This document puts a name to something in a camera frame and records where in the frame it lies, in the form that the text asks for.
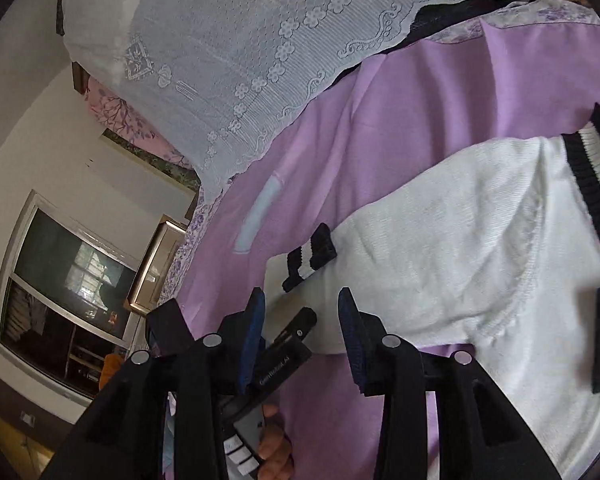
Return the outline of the person's left hand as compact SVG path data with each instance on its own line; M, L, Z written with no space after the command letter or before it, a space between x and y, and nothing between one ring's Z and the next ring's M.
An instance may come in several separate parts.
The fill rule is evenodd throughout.
M294 474L294 459L283 416L275 404L263 404L262 413L264 424L260 434L259 456L263 460L263 465L257 478L290 480Z

